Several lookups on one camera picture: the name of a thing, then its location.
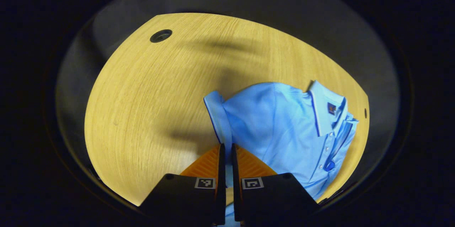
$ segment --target wooden table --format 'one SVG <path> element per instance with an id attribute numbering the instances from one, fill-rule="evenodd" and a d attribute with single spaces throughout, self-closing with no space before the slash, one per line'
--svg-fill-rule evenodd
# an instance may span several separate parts
<path id="1" fill-rule="evenodd" d="M 172 35 L 152 43 L 157 31 Z M 318 201 L 348 180 L 365 148 L 368 97 L 312 46 L 259 23 L 206 13 L 158 15 L 112 54 L 92 88 L 85 138 L 90 160 L 113 191 L 140 205 L 166 173 L 179 174 L 218 144 L 203 97 L 225 99 L 260 82 L 306 91 L 318 80 L 348 100 L 360 120 L 343 166 Z M 232 201 L 232 191 L 228 191 Z"/>

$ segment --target light blue polo shirt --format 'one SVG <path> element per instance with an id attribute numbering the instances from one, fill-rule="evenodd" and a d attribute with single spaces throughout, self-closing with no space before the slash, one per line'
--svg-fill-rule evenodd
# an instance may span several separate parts
<path id="1" fill-rule="evenodd" d="M 228 187 L 236 143 L 276 173 L 294 174 L 314 200 L 335 179 L 358 123 L 346 98 L 317 81 L 306 93 L 283 83 L 259 83 L 227 101 L 213 91 L 204 102 L 225 144 Z"/>

